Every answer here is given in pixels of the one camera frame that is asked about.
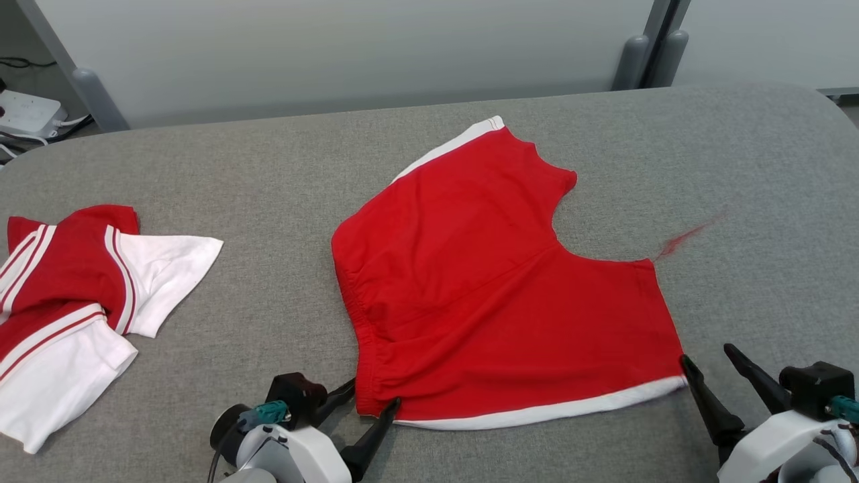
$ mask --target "white stripe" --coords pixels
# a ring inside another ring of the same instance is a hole
[[[477,124],[472,125],[468,129],[466,129],[465,132],[463,132],[462,134],[460,134],[456,138],[453,138],[450,141],[447,141],[445,144],[442,144],[441,146],[430,151],[429,153],[421,156],[420,159],[418,159],[417,161],[410,164],[408,168],[403,169],[403,171],[400,172],[400,174],[397,174],[397,177],[394,178],[393,181],[396,181],[396,180],[402,178],[403,176],[411,173],[412,171],[417,169],[417,167],[422,166],[422,165],[436,159],[437,157],[439,157],[441,155],[446,155],[450,151],[455,150],[456,148],[459,148],[461,145],[468,143],[469,141],[473,141],[474,139],[477,139],[477,138],[483,136],[487,132],[499,131],[503,127],[504,127],[504,121],[501,119],[501,116],[495,116],[493,118],[489,118],[487,120],[480,121]]]
[[[54,231],[57,230],[56,226],[52,225],[42,225],[39,230],[44,230],[45,237],[42,238],[41,243],[36,248],[35,253],[33,254],[33,260],[30,261],[30,265],[27,267],[27,270],[21,275],[21,278],[18,279],[18,282],[9,288],[9,295],[6,297],[6,303],[3,304],[3,312],[5,314],[10,314],[12,312],[12,303],[15,301],[15,297],[18,297],[18,292],[21,291],[21,287],[27,282],[27,278],[30,276],[30,273],[33,273],[33,270],[42,260],[42,256],[45,255],[45,251],[48,249],[48,246],[51,245],[51,239],[53,238]]]
[[[684,388],[686,378],[672,376],[640,386],[624,389],[616,393],[603,394],[583,400],[572,400],[547,406],[528,407],[504,413],[484,414],[474,418],[431,419],[426,421],[395,420],[394,423],[405,426],[415,426],[431,430],[471,431],[509,428],[511,426],[530,425],[550,419],[569,418],[590,413],[602,413],[621,407],[632,406],[646,400],[662,397],[677,389]]]
[[[95,312],[101,312],[101,306],[98,303],[91,303],[85,307],[82,307],[78,310],[75,310],[74,312],[71,312],[68,315],[64,315],[64,316],[60,317],[59,319],[56,319],[55,321],[51,322],[50,324],[42,327],[38,331],[31,334],[29,337],[24,339],[20,344],[16,345],[15,349],[12,349],[12,351],[10,353],[6,354],[6,357],[4,357],[2,361],[0,361],[0,376],[4,372],[9,370],[9,368],[12,367],[12,365],[15,363],[15,361],[18,360],[19,357],[23,356],[24,354],[27,354],[27,351],[29,351],[30,349],[32,349],[33,347],[38,345],[42,340],[49,339],[53,334],[57,333],[58,331],[63,330],[64,328],[74,324],[75,322],[80,321],[81,319],[87,317],[88,315],[92,315]],[[99,317],[93,317],[92,321],[98,321],[98,320],[99,320]],[[85,323],[81,324],[79,327],[72,328],[71,330],[66,332],[66,334],[74,333],[75,331],[86,327],[90,323],[91,322],[85,322]],[[26,358],[24,358],[20,363],[18,363],[18,365],[9,374],[6,375],[6,377],[4,378],[4,381],[9,379],[9,377],[11,375],[15,374],[15,372],[21,366],[23,366],[32,356],[38,354],[39,352],[44,350],[45,347],[48,347],[49,345],[51,345],[51,344],[45,343],[38,350],[30,352]]]
[[[27,259],[30,258],[30,254],[36,249],[35,243],[29,246],[27,244],[31,242],[37,234],[39,234],[39,229],[36,229],[33,233],[27,235],[27,238],[21,240],[21,243],[18,243],[18,246],[15,247],[15,251],[13,251],[9,256],[9,259],[6,260],[6,263],[4,263],[3,266],[0,266],[0,273],[6,271],[3,277],[0,278],[0,298],[3,298],[3,294],[9,288],[9,285],[13,280],[15,280],[15,277],[17,277],[18,273],[21,271],[21,267],[27,263]]]
[[[113,263],[115,263],[119,271],[122,272],[122,279],[125,282],[125,305],[122,308],[122,313],[119,315],[119,321],[114,329],[116,333],[125,333],[125,329],[128,327],[129,321],[131,321],[131,278],[129,277],[128,272],[125,271],[125,268],[122,265],[122,260],[119,258],[119,254],[117,254],[116,250],[113,249],[113,240],[117,237],[118,233],[119,231],[114,227],[107,225],[107,229],[105,230],[105,247],[107,247],[107,252],[113,258]]]

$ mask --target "white wall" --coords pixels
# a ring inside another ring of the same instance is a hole
[[[37,0],[132,127],[607,90],[641,0]]]
[[[781,81],[859,87],[859,1],[691,0],[674,85]]]

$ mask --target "gray fabric surface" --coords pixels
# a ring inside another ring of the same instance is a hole
[[[140,355],[125,375],[38,455],[0,437],[0,479],[202,481],[224,408],[262,401],[277,373],[328,388],[351,378],[332,232],[403,167],[494,114],[578,172],[554,217],[576,254],[652,257],[724,213],[656,267],[685,350],[748,424],[765,408],[724,342],[774,375],[820,359],[859,370],[859,132],[813,91],[671,88],[122,132],[12,162],[0,219],[120,203],[144,234],[226,243],[156,339],[130,337]],[[369,424],[349,406],[323,427],[342,446]],[[716,468],[680,391],[513,429],[395,428],[365,481],[715,481]]]

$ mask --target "cable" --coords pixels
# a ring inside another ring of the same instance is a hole
[[[29,134],[9,134],[8,132],[0,131],[0,136],[4,136],[9,139],[15,139],[17,141],[25,141],[27,143],[42,143],[47,146],[48,142],[44,138],[40,138],[38,136],[30,136]]]
[[[72,121],[54,121],[53,124],[56,127],[66,127],[69,125],[76,125],[79,122],[83,122],[83,120],[86,118],[87,118],[87,116],[83,116],[82,118],[78,118],[78,119],[75,119]]]
[[[6,151],[6,154],[8,154],[12,159],[18,157],[17,154],[13,153],[9,148],[6,147],[6,144],[0,144],[0,150]]]
[[[829,442],[827,442],[822,437],[816,437],[814,440],[815,444],[823,446],[823,448],[829,452],[829,454],[835,458],[838,462],[838,465],[844,471],[844,474],[847,475],[847,478],[850,479],[850,483],[859,483],[859,479],[856,478],[856,474],[853,473],[853,469],[850,467],[850,464],[841,456],[841,453],[838,453],[838,450],[835,449]]]
[[[239,427],[239,422],[236,422],[232,426],[229,427],[227,432],[223,433],[223,437],[221,441],[217,444],[217,449],[215,450],[215,455],[212,456],[212,464],[209,466],[209,476],[206,477],[206,483],[214,483],[215,482],[215,470],[217,469],[217,462],[221,459],[221,451],[223,451],[223,444],[227,441],[227,435],[233,431],[235,428]]]
[[[18,153],[19,155],[22,155],[27,152],[27,150],[17,144],[6,144],[6,147]]]
[[[92,115],[92,114],[89,114],[89,115],[87,115],[86,117],[84,117],[84,118],[83,118],[83,120],[82,120],[81,122],[79,122],[79,123],[75,124],[74,126],[72,126],[72,128],[71,128],[71,129],[69,129],[68,131],[66,131],[66,132],[64,132],[64,133],[62,133],[62,134],[60,134],[60,135],[58,135],[58,136],[54,136],[53,138],[48,139],[48,143],[50,143],[50,144],[59,143],[60,141],[62,141],[62,140],[64,140],[64,139],[66,139],[66,138],[67,138],[67,137],[69,137],[69,136],[71,136],[72,134],[74,134],[74,133],[76,133],[76,132],[80,131],[80,130],[81,130],[81,129],[83,129],[84,127],[86,127],[86,126],[88,126],[88,125],[93,124],[94,122],[95,122],[95,120],[93,119],[93,115]]]
[[[23,57],[0,57],[0,64],[11,67],[12,69],[26,69],[28,67],[51,67],[53,65],[57,65],[57,61],[49,62],[47,64],[39,64]]]
[[[0,131],[0,136],[4,136],[4,137],[9,138],[9,139],[14,139],[16,141],[23,141],[26,143],[40,143],[40,144],[47,146],[48,144],[54,144],[54,143],[58,143],[60,141],[63,141],[64,139],[68,138],[72,134],[80,131],[81,129],[83,129],[84,127],[86,127],[88,125],[93,124],[94,122],[95,121],[93,119],[92,114],[88,114],[88,115],[84,116],[77,124],[73,125],[71,127],[71,129],[69,129],[68,131],[66,131],[62,134],[59,134],[57,136],[54,136],[53,138],[49,138],[49,139],[40,138],[38,136],[30,136],[28,134],[10,134],[10,133],[4,132],[4,131]]]
[[[838,447],[844,460],[853,468],[856,465],[856,439],[853,438],[853,433],[848,429],[838,427],[832,430],[832,437],[835,438],[835,445]]]

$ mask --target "garment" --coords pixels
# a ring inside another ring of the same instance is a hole
[[[551,218],[576,174],[499,117],[432,150],[344,221],[335,270],[356,403],[477,430],[626,407],[685,384],[649,260],[568,252]]]
[[[76,211],[56,226],[8,223],[0,267],[0,432],[35,453],[129,366],[122,337],[155,337],[208,272],[222,242],[144,236],[127,206]]]

